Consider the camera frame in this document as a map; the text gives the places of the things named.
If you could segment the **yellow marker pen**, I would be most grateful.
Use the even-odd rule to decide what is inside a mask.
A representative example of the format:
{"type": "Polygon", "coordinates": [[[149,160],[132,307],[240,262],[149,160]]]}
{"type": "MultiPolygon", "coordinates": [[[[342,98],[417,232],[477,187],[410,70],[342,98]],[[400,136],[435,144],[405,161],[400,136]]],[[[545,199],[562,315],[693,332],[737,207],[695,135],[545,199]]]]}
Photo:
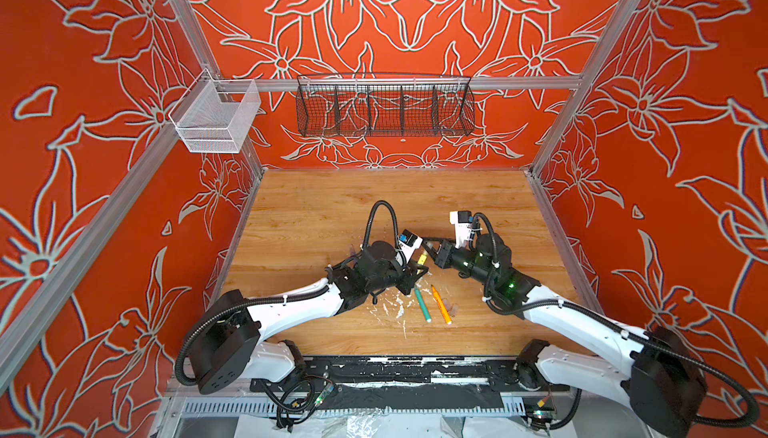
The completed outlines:
{"type": "Polygon", "coordinates": [[[423,251],[417,260],[417,266],[426,267],[426,261],[428,258],[429,258],[428,253],[426,251],[423,251]]]}

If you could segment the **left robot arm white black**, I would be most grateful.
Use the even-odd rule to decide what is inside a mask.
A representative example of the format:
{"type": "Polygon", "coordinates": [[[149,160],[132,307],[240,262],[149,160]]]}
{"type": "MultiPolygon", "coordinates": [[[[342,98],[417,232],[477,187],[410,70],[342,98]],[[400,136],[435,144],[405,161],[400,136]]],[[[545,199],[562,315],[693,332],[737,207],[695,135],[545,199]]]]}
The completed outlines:
{"type": "Polygon", "coordinates": [[[277,383],[298,367],[292,342],[269,338],[300,324],[337,316],[394,287],[408,295],[427,268],[410,262],[422,239],[376,241],[326,268],[310,285],[268,297],[246,298],[238,289],[218,298],[185,335],[174,363],[176,380],[204,395],[240,377],[277,383]]]}

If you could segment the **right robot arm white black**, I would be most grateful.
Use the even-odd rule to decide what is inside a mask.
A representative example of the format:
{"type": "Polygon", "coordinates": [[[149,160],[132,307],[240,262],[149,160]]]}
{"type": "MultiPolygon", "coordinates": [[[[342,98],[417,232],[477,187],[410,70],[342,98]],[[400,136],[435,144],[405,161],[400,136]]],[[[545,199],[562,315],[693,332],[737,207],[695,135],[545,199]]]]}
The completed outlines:
{"type": "Polygon", "coordinates": [[[666,437],[684,437],[702,423],[706,368],[671,330],[643,330],[564,298],[515,269],[497,236],[484,235],[471,247],[428,239],[425,251],[437,267],[480,282],[491,311],[541,325],[587,349],[572,354],[546,340],[529,342],[517,358],[523,386],[558,384],[600,395],[666,437]]]}

